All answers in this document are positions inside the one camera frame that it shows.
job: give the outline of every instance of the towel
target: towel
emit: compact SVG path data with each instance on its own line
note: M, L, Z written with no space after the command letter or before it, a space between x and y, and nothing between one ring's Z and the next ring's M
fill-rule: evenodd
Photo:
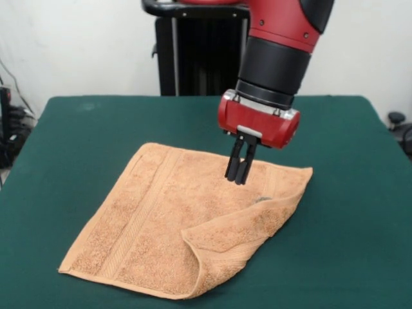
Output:
M69 248L58 271L166 299L228 281L295 212L312 168L255 160L246 185L228 158L144 144Z

